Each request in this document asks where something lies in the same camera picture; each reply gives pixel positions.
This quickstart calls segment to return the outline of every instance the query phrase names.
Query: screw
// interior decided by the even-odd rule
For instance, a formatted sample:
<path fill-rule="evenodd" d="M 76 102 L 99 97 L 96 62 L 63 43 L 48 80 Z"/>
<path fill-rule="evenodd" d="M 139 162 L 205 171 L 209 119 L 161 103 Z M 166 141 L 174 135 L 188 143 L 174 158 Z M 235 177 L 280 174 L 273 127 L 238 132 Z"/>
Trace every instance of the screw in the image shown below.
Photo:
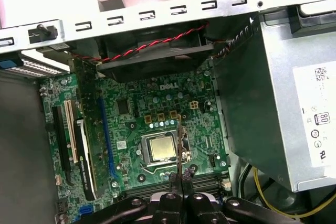
<path fill-rule="evenodd" d="M 232 206 L 234 206 L 234 207 L 239 206 L 239 202 L 236 201 L 235 199 L 231 199 L 231 200 L 229 200 L 229 204 L 232 205 Z"/>
<path fill-rule="evenodd" d="M 175 195 L 173 194 L 167 194 L 167 199 L 175 199 Z"/>
<path fill-rule="evenodd" d="M 134 205 L 134 206 L 141 205 L 141 201 L 138 200 L 138 199 L 134 199 L 134 200 L 132 200 L 132 205 Z"/>
<path fill-rule="evenodd" d="M 194 198 L 195 199 L 202 199 L 203 196 L 202 196 L 202 194 L 194 194 Z"/>

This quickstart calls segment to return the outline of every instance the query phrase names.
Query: green circuit board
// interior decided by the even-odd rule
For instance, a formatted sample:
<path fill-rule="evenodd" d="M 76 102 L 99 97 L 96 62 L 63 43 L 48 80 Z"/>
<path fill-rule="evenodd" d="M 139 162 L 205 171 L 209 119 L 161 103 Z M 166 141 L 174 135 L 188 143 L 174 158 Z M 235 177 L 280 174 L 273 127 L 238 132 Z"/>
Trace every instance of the green circuit board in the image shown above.
<path fill-rule="evenodd" d="M 68 143 L 71 166 L 70 180 L 62 170 L 57 135 L 49 127 L 48 135 L 55 175 L 58 179 L 59 198 L 67 198 L 69 223 L 76 220 L 79 208 L 93 205 L 100 210 L 113 203 L 122 192 L 148 185 L 167 182 L 169 174 L 176 171 L 175 163 L 146 166 L 141 143 L 146 136 L 177 132 L 178 115 L 187 133 L 189 152 L 183 167 L 196 169 L 196 175 L 227 171 L 223 129 L 216 105 L 215 90 L 209 62 L 197 71 L 162 76 L 128 83 L 117 83 L 109 78 L 96 78 L 96 73 L 85 64 L 75 62 L 75 74 L 41 81 L 46 124 L 54 123 L 52 108 L 60 106 L 65 111 L 65 101 L 76 103 L 76 117 L 84 118 L 87 138 L 93 138 L 90 149 L 95 152 L 94 173 L 101 191 L 100 197 L 87 201 L 83 193 L 80 168 L 72 162 L 70 133 L 65 113 L 62 119 Z M 101 115 L 97 99 L 101 99 L 105 116 Z M 113 153 L 113 175 L 109 171 L 109 155 L 103 147 L 104 117 L 109 143 Z M 151 159 L 161 152 L 152 149 Z"/>

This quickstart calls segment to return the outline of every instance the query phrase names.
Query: blue pcie slot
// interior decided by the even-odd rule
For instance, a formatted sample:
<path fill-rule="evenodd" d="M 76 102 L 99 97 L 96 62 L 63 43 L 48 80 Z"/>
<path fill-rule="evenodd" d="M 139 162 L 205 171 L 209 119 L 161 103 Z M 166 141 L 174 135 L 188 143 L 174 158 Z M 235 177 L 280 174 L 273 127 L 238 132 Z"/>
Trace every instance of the blue pcie slot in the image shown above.
<path fill-rule="evenodd" d="M 113 152 L 112 152 L 112 147 L 111 147 L 111 138 L 110 138 L 110 133 L 109 133 L 109 127 L 107 124 L 107 116 L 106 116 L 106 111 L 105 111 L 105 104 L 104 100 L 102 97 L 98 98 L 97 100 L 100 113 L 101 113 L 101 118 L 103 121 L 103 130 L 104 130 L 104 136 L 105 136 L 105 141 L 106 141 L 106 146 L 107 146 L 107 152 L 109 155 L 109 168 L 110 168 L 110 174 L 117 178 L 118 175 L 115 172 L 116 170 L 114 169 L 114 159 L 113 159 Z"/>

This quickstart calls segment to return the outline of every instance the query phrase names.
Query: red and black wire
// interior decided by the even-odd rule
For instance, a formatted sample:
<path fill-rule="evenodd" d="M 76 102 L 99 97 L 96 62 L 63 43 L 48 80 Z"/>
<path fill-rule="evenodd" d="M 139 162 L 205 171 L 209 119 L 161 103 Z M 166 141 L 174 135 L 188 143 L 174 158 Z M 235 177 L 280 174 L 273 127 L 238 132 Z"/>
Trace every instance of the red and black wire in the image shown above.
<path fill-rule="evenodd" d="M 151 43 L 148 43 L 148 44 L 144 44 L 144 45 L 141 45 L 140 47 L 137 47 L 137 48 L 134 48 L 134 49 L 130 49 L 122 54 L 119 54 L 119 55 L 116 55 L 114 56 L 113 58 L 105 58 L 105 59 L 101 59 L 101 58 L 93 58 L 93 57 L 88 57 L 88 56 L 81 56 L 81 55 L 77 55 L 77 54 L 72 54 L 73 56 L 77 57 L 77 58 L 80 58 L 82 60 L 86 60 L 86 61 L 91 61 L 91 62 L 102 62 L 102 63 L 106 63 L 106 62 L 111 62 L 111 61 L 114 61 L 114 60 L 117 60 L 121 57 L 125 57 L 125 56 L 128 56 L 130 54 L 133 54 L 133 53 L 136 53 L 136 52 L 139 52 L 140 50 L 144 49 L 144 48 L 147 48 L 147 47 L 152 47 L 154 45 L 157 45 L 157 44 L 162 44 L 162 43 L 168 43 L 168 42 L 172 42 L 172 41 L 175 41 L 175 40 L 178 40 L 178 39 L 181 39 L 183 36 L 186 36 L 192 32 L 195 32 L 195 31 L 200 31 L 200 30 L 203 30 L 204 28 L 206 28 L 208 26 L 208 22 L 197 27 L 197 28 L 191 28 L 189 29 L 188 31 L 185 31 L 184 33 L 181 33 L 173 38 L 167 38 L 167 39 L 160 39 L 160 40 L 155 40 Z"/>

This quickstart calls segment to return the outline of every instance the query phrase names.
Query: sata port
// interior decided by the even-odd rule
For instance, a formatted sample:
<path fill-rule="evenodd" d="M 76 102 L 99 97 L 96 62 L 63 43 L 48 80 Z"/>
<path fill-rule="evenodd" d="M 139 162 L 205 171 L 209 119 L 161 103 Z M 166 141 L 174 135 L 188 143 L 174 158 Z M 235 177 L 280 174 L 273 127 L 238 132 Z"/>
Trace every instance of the sata port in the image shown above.
<path fill-rule="evenodd" d="M 82 219 L 86 215 L 93 214 L 93 205 L 86 205 L 79 208 L 79 218 Z"/>

